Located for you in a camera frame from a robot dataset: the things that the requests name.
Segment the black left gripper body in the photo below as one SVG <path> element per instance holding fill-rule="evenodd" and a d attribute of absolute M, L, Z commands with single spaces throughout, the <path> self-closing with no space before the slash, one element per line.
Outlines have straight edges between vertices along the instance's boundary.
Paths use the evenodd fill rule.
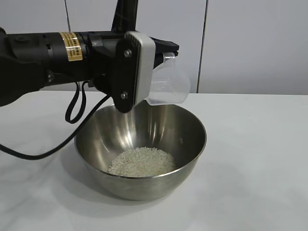
<path fill-rule="evenodd" d="M 135 96 L 139 48 L 131 33 L 136 31 L 137 9 L 137 0 L 119 0 L 111 30 L 87 35 L 93 84 L 113 97 Z"/>

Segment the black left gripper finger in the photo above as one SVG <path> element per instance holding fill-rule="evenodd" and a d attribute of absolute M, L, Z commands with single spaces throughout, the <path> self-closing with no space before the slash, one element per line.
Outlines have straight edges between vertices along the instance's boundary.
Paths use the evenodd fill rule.
<path fill-rule="evenodd" d="M 151 37 L 155 43 L 155 55 L 163 53 L 174 53 L 175 56 L 178 56 L 180 46 L 172 41 L 160 40 L 157 38 Z"/>
<path fill-rule="evenodd" d="M 162 65 L 166 61 L 164 53 L 157 53 L 154 57 L 154 69 L 156 69 L 159 65 Z"/>

